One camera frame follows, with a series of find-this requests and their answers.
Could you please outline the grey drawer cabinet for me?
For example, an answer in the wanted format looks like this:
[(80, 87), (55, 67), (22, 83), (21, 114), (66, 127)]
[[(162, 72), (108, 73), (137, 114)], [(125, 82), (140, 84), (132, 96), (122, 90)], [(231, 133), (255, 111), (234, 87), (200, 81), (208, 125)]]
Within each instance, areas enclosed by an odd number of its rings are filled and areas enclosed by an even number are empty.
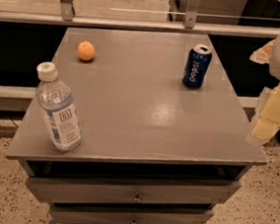
[[(78, 44), (89, 41), (95, 58), (83, 61)], [(31, 103), (6, 155), (28, 178), (240, 181), (266, 163), (248, 142), (248, 119), (218, 60), (200, 89), (183, 86), (188, 52), (202, 36), (69, 29), (55, 54), (70, 87), (82, 131), (69, 152), (52, 145), (37, 103)], [(186, 208), (208, 204), (53, 203), (53, 206)]]

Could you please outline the metal railing frame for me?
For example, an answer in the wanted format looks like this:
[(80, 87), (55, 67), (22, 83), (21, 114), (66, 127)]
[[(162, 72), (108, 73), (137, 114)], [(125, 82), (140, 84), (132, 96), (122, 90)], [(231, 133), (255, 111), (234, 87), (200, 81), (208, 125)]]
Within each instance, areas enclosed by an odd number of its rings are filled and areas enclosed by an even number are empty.
[(273, 37), (280, 0), (0, 0), (0, 22)]

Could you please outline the orange fruit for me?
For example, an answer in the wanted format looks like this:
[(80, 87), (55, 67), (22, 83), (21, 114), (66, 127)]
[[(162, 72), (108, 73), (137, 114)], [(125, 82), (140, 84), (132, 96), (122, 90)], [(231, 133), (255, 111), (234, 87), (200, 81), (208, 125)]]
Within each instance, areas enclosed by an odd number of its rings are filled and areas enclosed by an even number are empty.
[(78, 56), (83, 61), (93, 60), (95, 58), (96, 50), (89, 41), (83, 41), (78, 44)]

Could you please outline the clear plastic water bottle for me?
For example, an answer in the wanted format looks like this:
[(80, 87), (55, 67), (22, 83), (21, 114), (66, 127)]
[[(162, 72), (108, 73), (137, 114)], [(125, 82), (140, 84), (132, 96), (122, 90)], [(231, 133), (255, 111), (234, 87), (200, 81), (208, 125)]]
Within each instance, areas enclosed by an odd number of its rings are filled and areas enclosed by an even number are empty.
[(70, 151), (81, 143), (81, 130), (72, 91), (59, 79), (56, 66), (48, 61), (37, 66), (37, 102), (49, 137), (58, 151)]

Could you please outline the top grey drawer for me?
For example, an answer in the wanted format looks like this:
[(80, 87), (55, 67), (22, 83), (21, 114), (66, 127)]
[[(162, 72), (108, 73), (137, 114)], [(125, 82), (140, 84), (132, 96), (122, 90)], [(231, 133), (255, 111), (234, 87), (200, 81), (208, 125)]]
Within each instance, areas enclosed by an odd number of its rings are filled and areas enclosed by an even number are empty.
[(45, 179), (28, 178), (27, 187), (38, 200), (53, 203), (213, 204), (224, 203), (238, 181)]

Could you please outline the blue pepsi can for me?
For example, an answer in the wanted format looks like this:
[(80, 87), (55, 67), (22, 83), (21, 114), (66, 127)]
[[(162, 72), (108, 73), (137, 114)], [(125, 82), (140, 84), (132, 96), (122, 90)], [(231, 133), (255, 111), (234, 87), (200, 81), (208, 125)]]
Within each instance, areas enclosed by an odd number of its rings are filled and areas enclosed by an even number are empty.
[(210, 46), (200, 43), (189, 51), (182, 84), (192, 90), (202, 86), (206, 71), (213, 57)]

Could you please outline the middle grey drawer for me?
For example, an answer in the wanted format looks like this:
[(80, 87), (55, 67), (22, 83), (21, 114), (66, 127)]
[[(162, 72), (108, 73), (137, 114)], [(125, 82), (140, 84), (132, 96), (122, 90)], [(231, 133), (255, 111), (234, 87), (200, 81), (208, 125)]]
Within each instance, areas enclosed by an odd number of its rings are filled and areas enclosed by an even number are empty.
[(51, 206), (50, 214), (62, 224), (204, 224), (212, 210), (130, 207)]

